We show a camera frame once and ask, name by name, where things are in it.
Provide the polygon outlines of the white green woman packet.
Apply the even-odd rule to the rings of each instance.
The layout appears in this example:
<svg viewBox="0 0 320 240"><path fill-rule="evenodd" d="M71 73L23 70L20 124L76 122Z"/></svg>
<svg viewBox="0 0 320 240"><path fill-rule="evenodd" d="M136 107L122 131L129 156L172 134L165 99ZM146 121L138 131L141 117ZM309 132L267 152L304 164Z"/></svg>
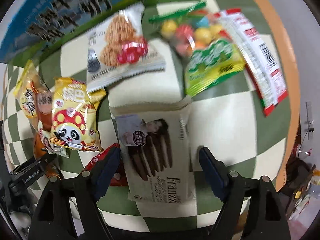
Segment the white green woman packet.
<svg viewBox="0 0 320 240"><path fill-rule="evenodd" d="M69 159L69 154L67 153L66 148L50 142L50 133L49 132L40 129L38 131L38 134L40 136L41 142L43 143L43 145L47 149L48 153L60 155L62 157Z"/></svg>

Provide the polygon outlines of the red chocolate snack packet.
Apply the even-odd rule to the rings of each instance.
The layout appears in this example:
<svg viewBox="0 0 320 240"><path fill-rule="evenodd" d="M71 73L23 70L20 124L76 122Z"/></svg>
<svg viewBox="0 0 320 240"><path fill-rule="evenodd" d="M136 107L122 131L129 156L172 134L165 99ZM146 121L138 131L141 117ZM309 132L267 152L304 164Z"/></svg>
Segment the red chocolate snack packet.
<svg viewBox="0 0 320 240"><path fill-rule="evenodd" d="M118 143L95 155L83 171L89 171L97 187L127 186L124 164Z"/></svg>

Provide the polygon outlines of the yellow panda snack bag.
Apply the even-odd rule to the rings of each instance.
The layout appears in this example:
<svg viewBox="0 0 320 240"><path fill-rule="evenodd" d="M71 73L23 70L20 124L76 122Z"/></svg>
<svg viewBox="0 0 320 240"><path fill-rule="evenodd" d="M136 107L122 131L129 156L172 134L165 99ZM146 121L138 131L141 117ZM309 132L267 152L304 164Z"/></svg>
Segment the yellow panda snack bag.
<svg viewBox="0 0 320 240"><path fill-rule="evenodd" d="M101 152L97 112L104 89L90 93L87 85L71 77L55 80L50 142L71 150Z"/></svg>

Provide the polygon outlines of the yellow orange snack packet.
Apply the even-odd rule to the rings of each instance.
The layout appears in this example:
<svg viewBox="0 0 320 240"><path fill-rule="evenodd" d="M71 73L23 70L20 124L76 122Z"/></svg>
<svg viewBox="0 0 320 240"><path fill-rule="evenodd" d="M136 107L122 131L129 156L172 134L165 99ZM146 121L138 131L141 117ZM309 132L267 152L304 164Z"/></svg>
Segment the yellow orange snack packet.
<svg viewBox="0 0 320 240"><path fill-rule="evenodd" d="M20 79L16 83L14 96L25 116L35 129L49 132L52 127L53 93L48 89L32 60L28 60Z"/></svg>

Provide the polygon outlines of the white Franzzi chocolate biscuit pack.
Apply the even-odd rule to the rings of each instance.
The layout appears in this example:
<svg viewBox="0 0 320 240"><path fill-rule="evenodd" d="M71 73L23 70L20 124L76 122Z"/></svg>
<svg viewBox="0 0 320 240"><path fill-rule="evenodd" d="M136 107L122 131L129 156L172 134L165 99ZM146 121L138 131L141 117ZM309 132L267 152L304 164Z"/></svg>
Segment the white Franzzi chocolate biscuit pack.
<svg viewBox="0 0 320 240"><path fill-rule="evenodd" d="M191 97L112 107L130 198L181 204L190 196Z"/></svg>

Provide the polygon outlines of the red white long packet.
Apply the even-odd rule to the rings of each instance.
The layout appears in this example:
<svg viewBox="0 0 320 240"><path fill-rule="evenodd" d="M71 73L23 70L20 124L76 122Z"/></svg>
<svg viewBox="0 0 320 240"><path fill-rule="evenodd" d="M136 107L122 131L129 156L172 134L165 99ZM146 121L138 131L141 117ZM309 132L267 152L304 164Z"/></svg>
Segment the red white long packet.
<svg viewBox="0 0 320 240"><path fill-rule="evenodd" d="M223 10L214 16L240 49L263 112L266 116L270 115L278 103L288 96L280 65L257 28L239 8Z"/></svg>

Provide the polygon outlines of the white oat cookie packet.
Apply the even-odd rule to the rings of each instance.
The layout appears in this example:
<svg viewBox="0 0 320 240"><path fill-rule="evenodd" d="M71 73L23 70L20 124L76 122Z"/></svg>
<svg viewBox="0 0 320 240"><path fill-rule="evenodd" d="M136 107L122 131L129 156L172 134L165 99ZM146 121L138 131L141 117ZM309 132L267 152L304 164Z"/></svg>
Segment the white oat cookie packet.
<svg viewBox="0 0 320 240"><path fill-rule="evenodd" d="M94 92L122 79L165 69L165 59L143 35L143 3L135 3L87 32L87 89Z"/></svg>

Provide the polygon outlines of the colourful candy ball bag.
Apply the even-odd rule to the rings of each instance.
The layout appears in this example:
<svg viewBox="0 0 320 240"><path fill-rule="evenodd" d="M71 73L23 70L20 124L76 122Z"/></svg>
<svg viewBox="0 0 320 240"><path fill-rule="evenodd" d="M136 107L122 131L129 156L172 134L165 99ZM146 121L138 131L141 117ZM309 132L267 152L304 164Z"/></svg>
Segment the colourful candy ball bag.
<svg viewBox="0 0 320 240"><path fill-rule="evenodd" d="M190 57L193 51L204 50L217 39L227 37L206 2L152 16L149 22L181 56Z"/></svg>

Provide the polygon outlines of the green yellow gummy bag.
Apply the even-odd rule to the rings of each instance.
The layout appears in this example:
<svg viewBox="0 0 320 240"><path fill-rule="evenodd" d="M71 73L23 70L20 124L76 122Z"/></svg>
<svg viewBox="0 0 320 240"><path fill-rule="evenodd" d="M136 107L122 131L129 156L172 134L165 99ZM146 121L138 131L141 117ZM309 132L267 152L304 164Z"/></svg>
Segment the green yellow gummy bag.
<svg viewBox="0 0 320 240"><path fill-rule="evenodd" d="M237 46L227 38L219 38L207 48L196 49L184 72L185 93L194 97L242 72L245 64Z"/></svg>

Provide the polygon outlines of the orange mattress edge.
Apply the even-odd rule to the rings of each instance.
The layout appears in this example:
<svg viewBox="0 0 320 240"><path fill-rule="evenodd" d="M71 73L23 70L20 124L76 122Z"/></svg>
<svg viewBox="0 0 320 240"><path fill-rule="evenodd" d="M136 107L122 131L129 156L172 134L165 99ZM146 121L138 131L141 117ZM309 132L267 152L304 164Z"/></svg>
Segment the orange mattress edge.
<svg viewBox="0 0 320 240"><path fill-rule="evenodd" d="M286 163L291 155L296 140L299 126L300 111L300 86L299 72L295 52L289 35L277 14L276 10L268 0L254 0L266 19L277 46L278 55L281 60L283 72L286 77L287 91L289 93L291 118L287 135L286 148L281 167L276 178L276 190L280 190L286 184Z"/></svg>

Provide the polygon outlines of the green white checkered blanket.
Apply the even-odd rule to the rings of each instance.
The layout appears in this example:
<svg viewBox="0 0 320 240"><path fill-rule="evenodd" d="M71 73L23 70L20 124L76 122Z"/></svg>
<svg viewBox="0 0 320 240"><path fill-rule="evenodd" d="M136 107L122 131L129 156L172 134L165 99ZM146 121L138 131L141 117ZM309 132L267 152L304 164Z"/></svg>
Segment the green white checkered blanket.
<svg viewBox="0 0 320 240"><path fill-rule="evenodd" d="M164 14L189 7L196 1L170 1L153 5L146 10L146 15ZM254 0L205 1L213 12L228 8L242 9L261 33L283 71L271 29ZM159 47L168 67L163 73L145 73L108 89L98 123L104 147L116 140L116 124L109 107L149 100L174 102L183 96L182 62L165 42L152 34L147 21L143 22L143 29L152 44ZM222 204L205 184L196 155L197 148L208 147L216 159L244 177L260 178L266 175L276 185L285 154L290 118L289 98L285 98L269 116L264 115L247 72L236 74L205 90L194 98L187 123L193 199L179 207L161 209L157 205L129 200L127 186L113 187L98 202L105 222L114 228L136 232L187 230L213 224Z"/></svg>

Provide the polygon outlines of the cardboard box with print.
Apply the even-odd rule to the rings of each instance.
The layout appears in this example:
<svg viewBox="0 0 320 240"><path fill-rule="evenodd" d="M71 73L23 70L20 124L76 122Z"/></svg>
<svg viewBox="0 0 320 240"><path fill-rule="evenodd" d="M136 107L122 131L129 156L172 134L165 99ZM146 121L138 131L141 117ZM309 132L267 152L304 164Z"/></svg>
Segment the cardboard box with print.
<svg viewBox="0 0 320 240"><path fill-rule="evenodd" d="M25 0L4 27L1 62L24 66L45 57L113 12L142 1L145 5L190 0Z"/></svg>

